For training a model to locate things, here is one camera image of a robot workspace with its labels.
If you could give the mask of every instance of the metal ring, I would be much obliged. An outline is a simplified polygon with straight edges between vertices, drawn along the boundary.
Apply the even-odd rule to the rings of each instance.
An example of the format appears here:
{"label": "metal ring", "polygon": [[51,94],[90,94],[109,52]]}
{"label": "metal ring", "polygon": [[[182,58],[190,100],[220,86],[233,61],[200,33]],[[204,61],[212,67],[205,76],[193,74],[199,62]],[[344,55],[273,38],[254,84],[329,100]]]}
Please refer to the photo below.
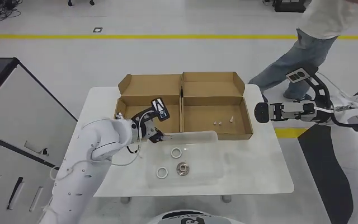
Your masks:
{"label": "metal ring", "polygon": [[[164,176],[159,176],[159,171],[160,171],[160,170],[165,170],[165,171],[166,171],[166,174],[165,174]],[[168,176],[168,170],[167,170],[167,168],[165,168],[164,166],[159,167],[158,170],[157,170],[157,178],[159,178],[159,179],[164,179],[164,178],[166,178],[167,176]]]}
{"label": "metal ring", "polygon": [[[174,152],[175,150],[178,150],[178,151],[179,151],[179,155],[178,155],[178,156],[175,156],[175,155],[173,154],[173,152]],[[170,155],[171,155],[173,158],[180,158],[181,155],[182,155],[182,151],[181,151],[180,148],[173,148],[173,149],[172,149],[172,152],[170,153]]]}

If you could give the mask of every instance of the open cardboard box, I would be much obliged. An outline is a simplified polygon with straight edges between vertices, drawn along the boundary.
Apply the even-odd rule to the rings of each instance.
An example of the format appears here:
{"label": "open cardboard box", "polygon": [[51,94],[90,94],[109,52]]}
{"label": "open cardboard box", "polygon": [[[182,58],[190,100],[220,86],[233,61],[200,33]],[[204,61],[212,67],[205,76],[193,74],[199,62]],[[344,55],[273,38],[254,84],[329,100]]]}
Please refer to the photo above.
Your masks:
{"label": "open cardboard box", "polygon": [[235,72],[184,72],[182,86],[183,132],[213,130],[222,140],[251,138],[245,84]]}
{"label": "open cardboard box", "polygon": [[213,130],[219,139],[226,140],[249,139],[253,134],[243,97],[245,84],[235,72],[128,74],[118,88],[121,98],[115,116],[121,112],[126,119],[161,97],[170,118],[163,122],[154,119],[154,123],[164,133]]}
{"label": "open cardboard box", "polygon": [[121,112],[125,119],[131,119],[151,107],[153,99],[161,97],[170,118],[163,122],[153,119],[155,126],[164,133],[181,132],[181,74],[127,74],[118,88],[121,98],[117,101],[114,117]]}

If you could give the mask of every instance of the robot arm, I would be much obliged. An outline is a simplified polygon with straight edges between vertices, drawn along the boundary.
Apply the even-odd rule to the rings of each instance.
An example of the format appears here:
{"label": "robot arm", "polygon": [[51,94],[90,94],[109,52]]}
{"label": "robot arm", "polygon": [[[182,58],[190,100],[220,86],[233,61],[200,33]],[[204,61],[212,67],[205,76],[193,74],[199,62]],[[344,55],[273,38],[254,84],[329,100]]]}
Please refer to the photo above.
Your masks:
{"label": "robot arm", "polygon": [[[317,71],[318,67],[303,63],[298,64],[297,69],[286,75],[292,83],[307,82],[315,92],[314,100],[295,100],[275,104],[259,103],[255,107],[256,120],[260,123],[267,123],[269,120],[296,119],[325,125],[335,124],[358,131],[358,124],[355,122],[358,119],[358,111],[354,110],[358,108],[357,97],[348,97],[340,93],[341,96],[331,98],[327,86],[315,75]],[[346,116],[343,118],[347,111],[351,114],[348,120],[350,124],[346,123]]]}
{"label": "robot arm", "polygon": [[100,119],[82,127],[75,148],[67,153],[56,178],[53,178],[53,197],[44,209],[41,224],[78,223],[112,165],[112,156],[139,141],[137,157],[142,136],[154,143],[164,140],[165,136],[155,128],[153,119],[164,121],[169,118],[169,113],[162,99],[158,98],[152,101],[152,107],[132,119],[124,119],[121,114],[117,118]]}

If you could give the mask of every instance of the table leg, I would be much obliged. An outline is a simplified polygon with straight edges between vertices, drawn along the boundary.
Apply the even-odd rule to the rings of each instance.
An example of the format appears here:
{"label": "table leg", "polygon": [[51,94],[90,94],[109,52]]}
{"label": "table leg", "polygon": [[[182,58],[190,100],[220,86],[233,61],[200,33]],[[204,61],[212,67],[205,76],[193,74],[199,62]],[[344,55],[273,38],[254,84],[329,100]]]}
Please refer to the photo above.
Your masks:
{"label": "table leg", "polygon": [[121,197],[121,203],[122,204],[128,204],[131,201],[132,198],[130,197]]}
{"label": "table leg", "polygon": [[230,203],[231,202],[231,195],[221,195],[222,201],[224,203]]}

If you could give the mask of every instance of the table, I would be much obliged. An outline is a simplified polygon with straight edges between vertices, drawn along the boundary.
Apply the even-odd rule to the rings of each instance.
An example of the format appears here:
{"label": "table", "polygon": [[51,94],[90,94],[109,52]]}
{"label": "table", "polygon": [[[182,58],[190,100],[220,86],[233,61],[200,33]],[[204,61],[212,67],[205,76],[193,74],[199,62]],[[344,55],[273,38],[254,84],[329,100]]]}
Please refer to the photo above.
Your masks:
{"label": "table", "polygon": [[[81,126],[100,117],[114,117],[117,87],[94,87],[87,96],[74,130],[69,150],[74,150],[75,136]],[[292,193],[294,185],[272,123],[260,124],[253,110],[263,102],[256,85],[246,85],[244,92],[252,122],[249,140],[220,141],[224,157],[224,176],[214,185],[149,188],[145,178],[145,156],[125,167],[111,166],[94,197],[137,197],[179,195],[235,195]],[[133,158],[127,150],[119,151],[113,162],[122,164]]]}

